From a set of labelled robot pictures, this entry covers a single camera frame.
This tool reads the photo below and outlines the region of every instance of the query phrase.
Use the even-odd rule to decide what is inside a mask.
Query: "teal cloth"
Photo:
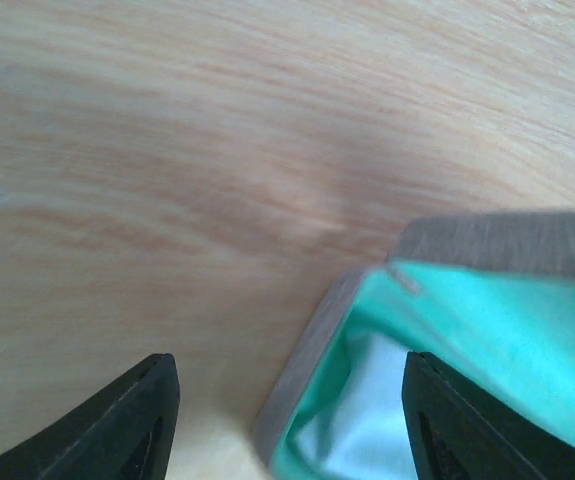
[[[373,330],[348,332],[351,372],[336,401],[294,437],[320,478],[416,480],[401,398],[409,350]]]
[[[419,292],[384,268],[364,279],[275,451],[278,478],[338,477],[327,475],[320,458],[304,455],[298,440],[314,419],[343,407],[352,368],[360,364],[347,349],[348,332],[356,329],[434,353],[575,447],[575,282],[410,262],[392,266]]]

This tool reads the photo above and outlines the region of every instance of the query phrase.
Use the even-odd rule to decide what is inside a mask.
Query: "light wooden table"
[[[415,216],[563,206],[575,2],[0,1],[0,452],[168,351],[169,478],[265,478],[335,277]]]

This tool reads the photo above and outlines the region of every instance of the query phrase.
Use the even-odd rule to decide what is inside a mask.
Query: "wooden surface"
[[[575,2],[0,1],[0,452],[150,352],[169,478],[411,218],[575,206]]]

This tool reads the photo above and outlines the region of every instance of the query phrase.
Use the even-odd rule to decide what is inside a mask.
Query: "white fabric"
[[[321,480],[417,480],[402,404],[408,350],[375,332],[347,335],[351,373],[337,402],[295,437]]]

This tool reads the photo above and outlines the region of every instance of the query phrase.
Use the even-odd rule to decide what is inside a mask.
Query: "teal bag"
[[[274,450],[271,469],[277,478],[353,478],[325,474],[327,466],[303,457],[300,439],[312,419],[340,408],[339,399],[347,397],[352,369],[360,365],[357,360],[371,354],[355,347],[361,333],[391,341],[392,347],[383,350],[388,356],[382,358],[392,364],[399,358],[397,351],[435,354],[575,447],[575,281],[395,261],[362,279]],[[371,385],[378,382],[372,379]],[[363,401],[377,409],[378,395]],[[324,425],[333,430],[333,422]],[[334,432],[328,434],[315,440],[333,441]],[[374,450],[374,439],[370,441]],[[400,462],[396,468],[402,472],[406,460]],[[411,478],[390,473],[383,477],[382,471],[363,471],[360,476]]]

